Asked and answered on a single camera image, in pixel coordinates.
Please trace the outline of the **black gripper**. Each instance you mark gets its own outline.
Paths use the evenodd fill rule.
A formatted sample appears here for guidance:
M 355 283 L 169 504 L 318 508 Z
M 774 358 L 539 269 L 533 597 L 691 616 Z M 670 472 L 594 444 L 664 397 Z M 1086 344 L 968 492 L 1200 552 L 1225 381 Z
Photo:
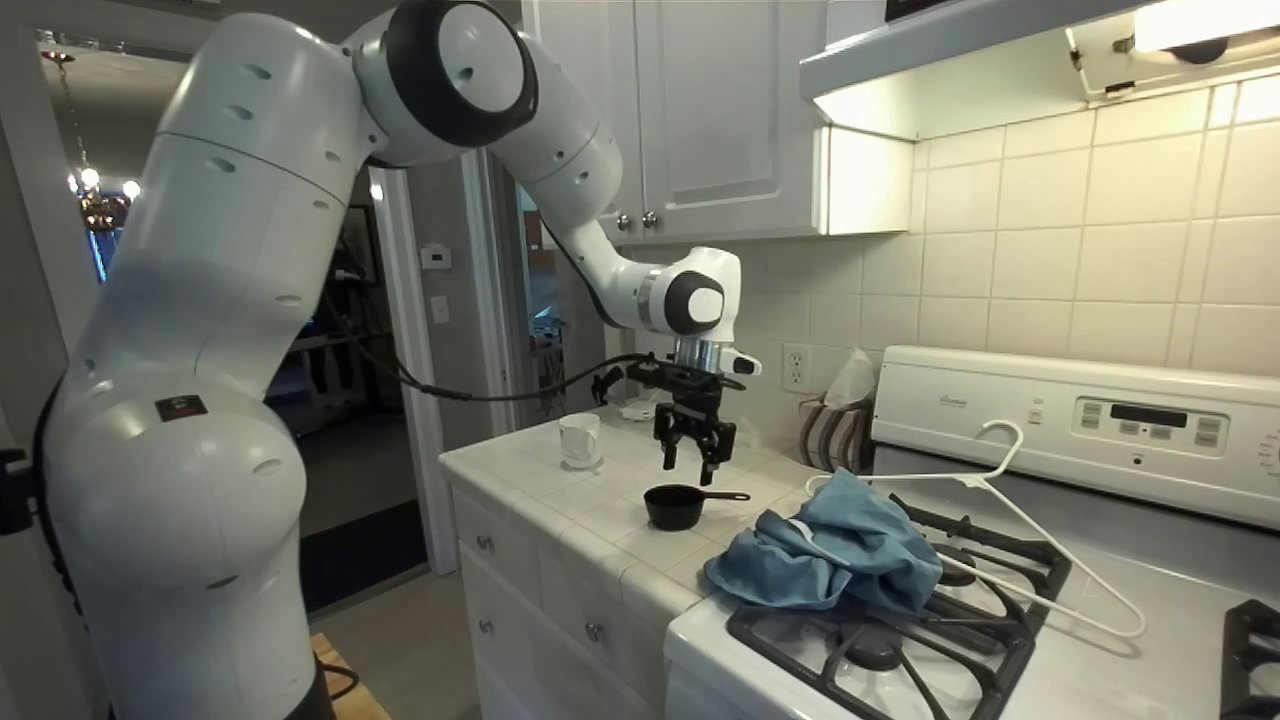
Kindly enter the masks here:
M 628 381 L 664 390 L 652 418 L 664 472 L 677 469 L 681 436 L 691 436 L 701 449 L 701 482 L 713 482 L 717 469 L 730 463 L 736 449 L 736 427 L 722 414 L 722 399 L 739 382 L 674 358 L 637 358 Z

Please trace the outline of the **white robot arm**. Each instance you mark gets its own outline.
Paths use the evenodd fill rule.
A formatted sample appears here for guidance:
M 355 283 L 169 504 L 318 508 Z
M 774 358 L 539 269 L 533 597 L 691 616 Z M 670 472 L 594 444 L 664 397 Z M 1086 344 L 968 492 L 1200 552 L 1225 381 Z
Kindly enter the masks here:
M 176 84 L 91 320 L 37 422 L 39 524 L 108 720 L 334 720 L 299 583 L 303 456 L 267 382 L 311 320 L 355 173 L 492 153 L 611 326 L 660 332 L 658 436 L 731 456 L 739 259 L 622 257 L 617 135 L 490 0 L 400 0 L 334 42 L 236 13 Z

